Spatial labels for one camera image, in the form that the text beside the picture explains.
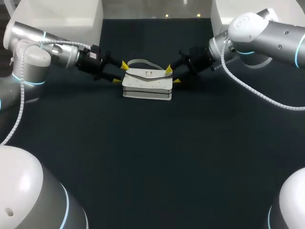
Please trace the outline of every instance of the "cable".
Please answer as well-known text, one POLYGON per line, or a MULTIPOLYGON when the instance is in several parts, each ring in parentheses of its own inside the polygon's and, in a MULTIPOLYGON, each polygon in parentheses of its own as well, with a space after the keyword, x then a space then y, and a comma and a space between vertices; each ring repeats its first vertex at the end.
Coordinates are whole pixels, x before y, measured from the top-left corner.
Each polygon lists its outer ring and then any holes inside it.
POLYGON ((26 50, 30 46, 33 46, 33 45, 38 45, 39 46, 41 44, 66 44, 66 45, 72 45, 72 46, 82 46, 82 47, 84 47, 86 49, 91 50, 91 47, 89 45, 87 45, 87 44, 83 44, 83 43, 79 43, 79 42, 70 42, 70 41, 40 41, 40 42, 31 42, 31 43, 27 44, 24 47, 22 55, 21 55, 21 62, 20 62, 20 65, 21 65, 20 66, 20 109, 19 109, 17 120, 16 120, 13 128, 11 129, 9 134, 6 136, 4 141, 0 144, 1 146, 6 145, 7 142, 11 139, 11 137, 15 133, 17 127, 19 126, 19 123, 20 123, 21 118, 22 118, 23 108, 24 108, 24 54, 25 54, 26 50))
POLYGON ((227 66, 225 65, 225 61, 224 61, 224 51, 226 49, 226 46, 229 42, 230 38, 228 37, 225 42, 224 42, 224 46, 223 46, 223 49, 221 51, 221 64, 225 70, 225 72, 234 80, 236 81, 238 84, 240 84, 241 86, 243 86, 244 88, 246 88, 247 90, 249 90, 250 92, 256 94, 257 96, 261 97, 262 99, 266 100, 267 102, 275 105, 275 106, 278 106, 280 108, 283 108, 283 109, 286 109, 286 110, 289 110, 289 111, 304 111, 305 110, 305 106, 301 106, 301 107, 295 107, 295 106, 287 106, 287 105, 284 105, 284 104, 281 104, 267 96, 265 96, 264 94, 258 92, 257 90, 255 90, 254 88, 250 87, 249 85, 247 85, 246 83, 244 83, 243 81, 241 81, 240 79, 238 79, 235 75, 233 75, 233 73, 231 73, 229 71, 229 69, 227 68, 227 66))

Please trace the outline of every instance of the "handbag flap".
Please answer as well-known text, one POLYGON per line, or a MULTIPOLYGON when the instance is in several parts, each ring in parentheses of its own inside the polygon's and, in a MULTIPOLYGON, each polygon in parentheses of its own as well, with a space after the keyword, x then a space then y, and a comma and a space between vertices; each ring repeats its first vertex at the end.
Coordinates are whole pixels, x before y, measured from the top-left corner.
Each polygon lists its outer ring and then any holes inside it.
POLYGON ((165 70, 150 70, 150 69, 140 69, 140 68, 130 68, 126 71, 129 76, 141 77, 148 80, 161 79, 165 77, 172 76, 172 72, 165 74, 165 70))

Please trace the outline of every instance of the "dark mat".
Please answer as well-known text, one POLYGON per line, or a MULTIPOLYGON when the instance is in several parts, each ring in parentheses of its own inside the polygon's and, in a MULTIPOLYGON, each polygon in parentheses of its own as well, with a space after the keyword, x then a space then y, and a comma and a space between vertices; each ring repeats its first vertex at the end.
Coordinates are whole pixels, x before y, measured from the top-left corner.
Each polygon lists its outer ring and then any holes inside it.
MULTIPOLYGON (((166 67, 212 35, 205 19, 105 20, 101 46, 166 67)), ((239 61, 229 69, 279 102, 305 105, 299 69, 272 62, 249 70, 239 61)), ((9 145, 66 186, 91 229, 257 229, 283 182, 305 167, 304 131, 305 112, 268 104, 222 69, 162 102, 123 98, 120 84, 52 67, 9 145)))

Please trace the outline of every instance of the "handbag strap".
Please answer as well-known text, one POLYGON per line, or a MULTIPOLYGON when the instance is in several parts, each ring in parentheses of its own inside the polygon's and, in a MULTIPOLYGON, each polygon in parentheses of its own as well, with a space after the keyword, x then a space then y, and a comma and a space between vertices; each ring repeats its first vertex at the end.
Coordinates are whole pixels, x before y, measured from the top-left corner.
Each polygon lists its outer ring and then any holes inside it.
POLYGON ((134 60, 131 60, 131 61, 128 61, 127 65, 131 65, 131 64, 134 64, 134 63, 144 63, 144 64, 147 64, 149 66, 152 66, 154 68, 157 68, 159 70, 164 70, 162 67, 152 63, 152 62, 149 62, 147 60, 144 60, 144 59, 134 59, 134 60))

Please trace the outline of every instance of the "white handbag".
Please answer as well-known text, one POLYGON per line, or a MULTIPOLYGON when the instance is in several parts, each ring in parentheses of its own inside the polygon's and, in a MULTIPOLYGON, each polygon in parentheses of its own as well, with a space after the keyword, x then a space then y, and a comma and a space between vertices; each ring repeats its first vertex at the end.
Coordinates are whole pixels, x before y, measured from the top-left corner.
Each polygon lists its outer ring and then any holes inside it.
POLYGON ((144 63, 157 70, 129 68, 123 79, 123 96, 139 99, 171 100, 173 73, 165 74, 165 70, 147 60, 136 59, 127 64, 144 63))

